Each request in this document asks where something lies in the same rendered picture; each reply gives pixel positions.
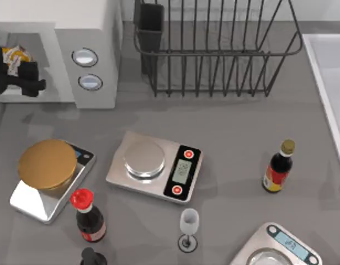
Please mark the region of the silver scale with gold plate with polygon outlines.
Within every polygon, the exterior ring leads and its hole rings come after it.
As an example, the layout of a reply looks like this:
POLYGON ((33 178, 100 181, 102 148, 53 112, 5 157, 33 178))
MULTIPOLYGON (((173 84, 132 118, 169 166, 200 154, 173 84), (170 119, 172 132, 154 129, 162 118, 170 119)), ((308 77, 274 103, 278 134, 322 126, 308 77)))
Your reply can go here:
POLYGON ((20 178, 9 203, 43 224, 52 223, 96 161, 92 152, 60 139, 39 141, 18 162, 20 178))

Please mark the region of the clear wine glass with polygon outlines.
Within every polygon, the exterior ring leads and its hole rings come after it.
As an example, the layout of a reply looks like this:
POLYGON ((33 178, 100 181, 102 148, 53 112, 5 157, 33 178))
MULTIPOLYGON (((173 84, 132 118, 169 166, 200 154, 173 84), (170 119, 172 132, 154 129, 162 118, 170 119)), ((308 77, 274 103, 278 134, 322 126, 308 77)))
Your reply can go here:
POLYGON ((182 234, 178 239, 178 248, 183 253, 191 253, 196 250, 198 241, 195 237, 199 228, 199 214, 193 208, 186 208, 180 216, 179 227, 182 234))

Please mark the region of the silver scale with blue display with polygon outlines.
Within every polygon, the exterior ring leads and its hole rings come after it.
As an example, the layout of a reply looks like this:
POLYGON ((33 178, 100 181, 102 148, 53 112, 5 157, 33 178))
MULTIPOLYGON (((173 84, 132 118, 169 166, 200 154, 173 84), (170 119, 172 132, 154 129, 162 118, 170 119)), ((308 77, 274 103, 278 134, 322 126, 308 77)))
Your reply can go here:
POLYGON ((275 222, 266 222, 229 265, 323 265, 320 255, 275 222))

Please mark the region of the yellow and white food packet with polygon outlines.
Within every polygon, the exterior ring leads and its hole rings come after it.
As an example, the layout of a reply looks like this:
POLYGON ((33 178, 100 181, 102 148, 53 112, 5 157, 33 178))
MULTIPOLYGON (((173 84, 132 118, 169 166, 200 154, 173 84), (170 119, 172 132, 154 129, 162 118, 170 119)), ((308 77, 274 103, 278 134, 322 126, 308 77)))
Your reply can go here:
POLYGON ((18 77, 18 67, 21 62, 32 62, 31 54, 22 46, 3 47, 3 62, 8 65, 8 74, 18 77))

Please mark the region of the black cutlery holder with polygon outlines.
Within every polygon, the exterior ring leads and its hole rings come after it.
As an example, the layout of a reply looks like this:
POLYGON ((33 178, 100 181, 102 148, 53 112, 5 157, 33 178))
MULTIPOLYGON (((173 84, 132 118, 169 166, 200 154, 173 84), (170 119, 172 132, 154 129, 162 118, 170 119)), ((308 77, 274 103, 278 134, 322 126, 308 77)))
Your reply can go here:
POLYGON ((164 25, 164 6, 135 0, 135 33, 140 50, 145 53, 159 52, 164 25))

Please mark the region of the dark bottle with red cap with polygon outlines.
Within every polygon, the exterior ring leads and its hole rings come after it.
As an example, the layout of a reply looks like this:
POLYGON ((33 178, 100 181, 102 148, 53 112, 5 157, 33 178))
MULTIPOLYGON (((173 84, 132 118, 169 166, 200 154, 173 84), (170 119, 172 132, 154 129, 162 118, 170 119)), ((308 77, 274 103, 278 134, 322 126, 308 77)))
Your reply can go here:
POLYGON ((77 226, 82 237, 90 243, 102 240, 107 227, 102 212, 94 205, 93 192, 87 188, 79 188, 72 193, 70 203, 77 210, 77 226))

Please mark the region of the dark bottle with gold cap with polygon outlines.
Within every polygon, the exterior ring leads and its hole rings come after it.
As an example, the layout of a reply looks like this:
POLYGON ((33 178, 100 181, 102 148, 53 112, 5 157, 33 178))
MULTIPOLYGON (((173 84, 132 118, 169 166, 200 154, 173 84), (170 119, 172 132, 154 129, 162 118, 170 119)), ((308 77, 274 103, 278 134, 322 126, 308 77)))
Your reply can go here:
POLYGON ((272 156, 262 178, 262 186, 267 192, 278 193, 282 190, 293 166, 291 157, 294 150, 295 142, 292 139, 286 139, 282 142, 280 151, 272 156))

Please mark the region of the silver scale with black panel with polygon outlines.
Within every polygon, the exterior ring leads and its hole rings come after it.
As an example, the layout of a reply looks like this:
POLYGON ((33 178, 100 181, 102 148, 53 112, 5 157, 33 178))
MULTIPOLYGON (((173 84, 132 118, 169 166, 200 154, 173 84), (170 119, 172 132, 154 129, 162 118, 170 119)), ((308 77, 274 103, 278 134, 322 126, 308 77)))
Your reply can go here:
POLYGON ((105 180, 177 204, 188 203, 203 160, 195 147, 127 131, 105 180))

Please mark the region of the pale microwave oven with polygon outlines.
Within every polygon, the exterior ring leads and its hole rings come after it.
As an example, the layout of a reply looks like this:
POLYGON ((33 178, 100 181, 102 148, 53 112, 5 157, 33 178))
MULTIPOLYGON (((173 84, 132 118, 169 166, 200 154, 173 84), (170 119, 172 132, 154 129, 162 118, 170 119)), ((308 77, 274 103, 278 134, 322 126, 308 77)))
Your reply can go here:
POLYGON ((37 97, 20 86, 0 91, 0 103, 74 103, 80 109, 112 109, 118 89, 123 21, 120 0, 0 0, 0 47, 25 48, 38 63, 46 89, 37 97), (92 49, 99 61, 80 67, 72 51, 92 49), (87 91, 78 78, 94 74, 103 87, 87 91))

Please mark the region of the silver round microwave knob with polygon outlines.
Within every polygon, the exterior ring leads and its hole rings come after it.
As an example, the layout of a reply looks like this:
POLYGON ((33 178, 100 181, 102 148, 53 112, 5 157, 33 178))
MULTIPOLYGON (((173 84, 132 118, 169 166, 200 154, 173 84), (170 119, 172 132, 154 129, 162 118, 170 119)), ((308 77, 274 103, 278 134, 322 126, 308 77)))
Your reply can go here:
POLYGON ((86 68, 95 66, 99 61, 97 53, 86 47, 72 51, 71 58, 76 65, 86 68))
POLYGON ((97 91, 103 87, 103 80, 94 74, 87 74, 78 78, 78 85, 87 91, 97 91))

